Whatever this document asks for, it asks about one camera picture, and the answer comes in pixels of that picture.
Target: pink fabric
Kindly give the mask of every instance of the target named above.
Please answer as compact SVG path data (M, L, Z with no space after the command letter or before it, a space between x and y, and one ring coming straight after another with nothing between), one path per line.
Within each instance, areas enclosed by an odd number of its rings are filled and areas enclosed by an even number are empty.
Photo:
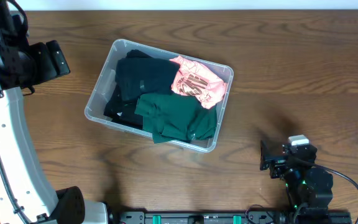
M180 64L172 83L172 91L182 96L195 96L204 108L210 109L223 100L226 83L205 65L181 56L170 59Z

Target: gray plastic bin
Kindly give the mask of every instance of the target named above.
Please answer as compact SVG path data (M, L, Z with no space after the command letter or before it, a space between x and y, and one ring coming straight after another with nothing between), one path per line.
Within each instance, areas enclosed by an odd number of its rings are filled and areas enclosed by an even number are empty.
M151 133L136 128L131 128L122 124L111 122L111 118L103 115L104 107L106 106L107 102L110 100L112 93L116 87L115 76L116 76L117 61L119 59L126 57L126 54L134 49L140 50L154 58L171 59L179 55L166 50L157 49L155 47L149 47L146 45L138 44L129 40L119 39L114 41L110 53L107 57L107 60L102 68L102 72L100 73L100 76L98 78L98 82L96 82L96 86L94 87L91 98L89 99L88 104L86 105L85 116L89 120L101 123L107 126L108 128L116 129L119 131L127 131L130 133L140 134L141 136L152 138ZM207 62L186 55L182 55L182 57L197 61L207 66L212 72L214 72L217 76L222 78L224 82L227 83L227 90L224 99L221 102L219 102L216 107L218 124L216 126L216 131L213 139L204 140L204 141L195 140L190 143L185 143L175 140L175 141L170 141L169 143L172 143L177 146L181 146L185 149L191 149L196 152L211 152L216 146L219 130L221 129L223 114L234 76L233 69L231 69L231 67L228 67L227 65L220 65L213 62Z

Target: wooden table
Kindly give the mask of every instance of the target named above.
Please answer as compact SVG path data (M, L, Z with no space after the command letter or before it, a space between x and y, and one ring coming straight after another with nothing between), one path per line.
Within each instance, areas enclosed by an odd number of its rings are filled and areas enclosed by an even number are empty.
M261 138L305 134L317 163L358 183L358 11L29 12L30 42L59 41L71 74L36 87L25 115L55 189L147 210L245 210L287 204L259 171ZM209 154L106 129L84 108L111 44L128 39L234 70ZM358 214L358 193L334 177L330 208Z

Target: clothing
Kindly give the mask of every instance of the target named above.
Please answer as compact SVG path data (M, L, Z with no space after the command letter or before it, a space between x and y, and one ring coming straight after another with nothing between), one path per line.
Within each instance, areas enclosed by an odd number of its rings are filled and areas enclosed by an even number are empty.
M207 109L223 100L226 83L205 65L181 56L170 59L180 64L172 83L172 91L182 96L195 96Z
M203 108L192 96L143 94L135 114L143 116L143 130L153 134L154 143L209 139L216 130L215 108Z
M143 93L171 94L170 86L179 67L175 62L131 50L117 63L116 83L121 88L122 100L136 100Z
M136 100L123 102L121 99L121 89L116 85L111 99L104 108L103 115L112 118L112 121L115 123L142 129L143 117L135 114L136 103Z

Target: wood grain surface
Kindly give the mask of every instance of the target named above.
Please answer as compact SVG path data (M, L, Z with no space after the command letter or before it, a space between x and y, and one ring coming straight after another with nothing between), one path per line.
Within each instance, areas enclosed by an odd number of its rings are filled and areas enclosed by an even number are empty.
M36 87L25 115L55 189L147 210L245 210L287 204L259 171L259 141L305 134L317 163L358 183L358 11L28 12L30 43L59 41L71 74ZM209 154L106 129L84 108L111 44L128 39L234 70ZM334 177L332 209L358 214L358 193Z

